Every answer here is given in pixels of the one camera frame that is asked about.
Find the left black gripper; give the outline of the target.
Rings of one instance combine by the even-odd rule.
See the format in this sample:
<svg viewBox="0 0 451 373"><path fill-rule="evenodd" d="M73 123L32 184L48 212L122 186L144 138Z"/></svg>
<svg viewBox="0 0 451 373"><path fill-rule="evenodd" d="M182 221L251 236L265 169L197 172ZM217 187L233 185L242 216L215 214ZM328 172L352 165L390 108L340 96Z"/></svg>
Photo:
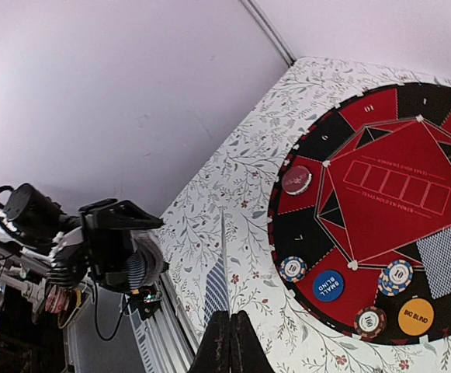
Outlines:
<svg viewBox="0 0 451 373"><path fill-rule="evenodd" d="M82 237L90 267L90 278L101 288L120 294L150 287L166 272L169 263L147 267L139 284L130 284L128 231L152 230L164 225L161 218L147 213L130 200L106 198L80 207Z"/></svg>

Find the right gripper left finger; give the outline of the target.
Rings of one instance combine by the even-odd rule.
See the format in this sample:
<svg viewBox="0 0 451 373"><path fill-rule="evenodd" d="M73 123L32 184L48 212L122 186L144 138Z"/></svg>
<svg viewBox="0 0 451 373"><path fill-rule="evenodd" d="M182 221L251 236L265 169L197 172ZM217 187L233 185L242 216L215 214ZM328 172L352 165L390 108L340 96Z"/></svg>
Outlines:
<svg viewBox="0 0 451 373"><path fill-rule="evenodd" d="M231 369L230 316L216 311L206 327L188 373L228 373Z"/></svg>

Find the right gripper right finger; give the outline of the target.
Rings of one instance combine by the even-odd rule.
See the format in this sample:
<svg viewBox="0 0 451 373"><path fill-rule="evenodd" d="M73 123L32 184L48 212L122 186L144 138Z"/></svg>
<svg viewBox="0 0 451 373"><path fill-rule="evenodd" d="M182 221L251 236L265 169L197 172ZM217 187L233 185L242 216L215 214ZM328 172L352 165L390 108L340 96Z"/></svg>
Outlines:
<svg viewBox="0 0 451 373"><path fill-rule="evenodd" d="M274 373L246 311L231 316L231 371Z"/></svg>

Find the dealt playing card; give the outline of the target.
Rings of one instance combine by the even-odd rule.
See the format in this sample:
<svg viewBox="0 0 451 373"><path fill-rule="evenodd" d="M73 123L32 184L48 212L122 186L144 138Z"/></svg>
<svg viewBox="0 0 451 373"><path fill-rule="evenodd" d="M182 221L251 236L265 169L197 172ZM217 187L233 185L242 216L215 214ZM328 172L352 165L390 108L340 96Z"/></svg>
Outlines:
<svg viewBox="0 0 451 373"><path fill-rule="evenodd" d="M451 227L416 242L432 299L451 294Z"/></svg>
<svg viewBox="0 0 451 373"><path fill-rule="evenodd" d="M230 311L227 282L227 239L224 211L220 215L220 252L217 261L206 276L204 323L208 326L215 312Z"/></svg>

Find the blue ten poker chip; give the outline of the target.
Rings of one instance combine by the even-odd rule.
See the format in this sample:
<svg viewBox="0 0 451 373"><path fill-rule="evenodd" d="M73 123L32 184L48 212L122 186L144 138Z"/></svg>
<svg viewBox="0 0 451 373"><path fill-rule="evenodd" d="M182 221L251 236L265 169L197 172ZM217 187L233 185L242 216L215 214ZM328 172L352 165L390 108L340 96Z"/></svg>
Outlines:
<svg viewBox="0 0 451 373"><path fill-rule="evenodd" d="M290 283L303 280L307 272L307 264L298 256L289 256L282 260L279 267L280 276Z"/></svg>

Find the blue small blind button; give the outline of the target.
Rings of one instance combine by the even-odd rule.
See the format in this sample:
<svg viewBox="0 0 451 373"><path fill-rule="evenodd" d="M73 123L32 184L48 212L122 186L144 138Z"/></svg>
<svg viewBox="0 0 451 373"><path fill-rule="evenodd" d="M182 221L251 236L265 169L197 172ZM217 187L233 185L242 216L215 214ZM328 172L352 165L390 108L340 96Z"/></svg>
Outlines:
<svg viewBox="0 0 451 373"><path fill-rule="evenodd" d="M343 276L335 270L321 272L314 280L313 293L315 298L324 303L339 299L345 290Z"/></svg>

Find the red hundred poker chip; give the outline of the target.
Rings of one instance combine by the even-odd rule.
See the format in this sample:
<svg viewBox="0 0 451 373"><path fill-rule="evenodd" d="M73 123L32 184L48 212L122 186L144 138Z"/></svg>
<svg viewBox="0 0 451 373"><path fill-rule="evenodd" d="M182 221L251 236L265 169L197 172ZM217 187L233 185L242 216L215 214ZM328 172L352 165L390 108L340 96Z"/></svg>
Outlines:
<svg viewBox="0 0 451 373"><path fill-rule="evenodd" d="M355 316L354 328L362 338L372 339L383 332L386 326L386 313L375 306L360 309Z"/></svg>

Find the orange big blind button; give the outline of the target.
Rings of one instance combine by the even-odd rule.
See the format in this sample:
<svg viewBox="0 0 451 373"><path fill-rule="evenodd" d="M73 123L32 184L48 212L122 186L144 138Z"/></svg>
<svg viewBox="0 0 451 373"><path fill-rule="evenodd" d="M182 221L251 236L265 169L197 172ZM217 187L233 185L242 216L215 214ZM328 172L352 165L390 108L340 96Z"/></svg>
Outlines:
<svg viewBox="0 0 451 373"><path fill-rule="evenodd" d="M423 298L413 298L404 303L398 313L398 325L409 336L421 336L428 332L435 318L431 303Z"/></svg>

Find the clear red dealer button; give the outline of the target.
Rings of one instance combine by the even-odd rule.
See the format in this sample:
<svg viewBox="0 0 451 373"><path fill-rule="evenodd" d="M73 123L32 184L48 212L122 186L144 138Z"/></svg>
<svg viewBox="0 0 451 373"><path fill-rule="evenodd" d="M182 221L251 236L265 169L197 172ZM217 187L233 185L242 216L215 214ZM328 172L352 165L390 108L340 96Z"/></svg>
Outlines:
<svg viewBox="0 0 451 373"><path fill-rule="evenodd" d="M296 196L310 186L312 173L306 166L293 166L282 178L283 191L291 196Z"/></svg>

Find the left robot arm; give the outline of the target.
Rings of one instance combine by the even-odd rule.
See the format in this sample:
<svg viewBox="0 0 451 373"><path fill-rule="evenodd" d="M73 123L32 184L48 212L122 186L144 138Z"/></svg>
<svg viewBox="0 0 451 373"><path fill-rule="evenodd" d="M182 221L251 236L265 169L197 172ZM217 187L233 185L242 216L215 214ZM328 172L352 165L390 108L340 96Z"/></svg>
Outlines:
<svg viewBox="0 0 451 373"><path fill-rule="evenodd" d="M129 200L68 215L29 183L0 187L0 253L63 289L85 277L121 294L149 288L169 268L154 237L163 224Z"/></svg>

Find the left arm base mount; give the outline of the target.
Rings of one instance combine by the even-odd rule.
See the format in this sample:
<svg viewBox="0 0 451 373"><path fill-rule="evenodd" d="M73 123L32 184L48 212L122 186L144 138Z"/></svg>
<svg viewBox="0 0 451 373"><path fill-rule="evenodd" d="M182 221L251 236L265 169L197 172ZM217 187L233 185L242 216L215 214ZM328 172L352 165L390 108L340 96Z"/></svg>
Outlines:
<svg viewBox="0 0 451 373"><path fill-rule="evenodd" d="M151 318L161 307L162 293L153 285L133 291L129 296L129 308L137 311L141 320Z"/></svg>

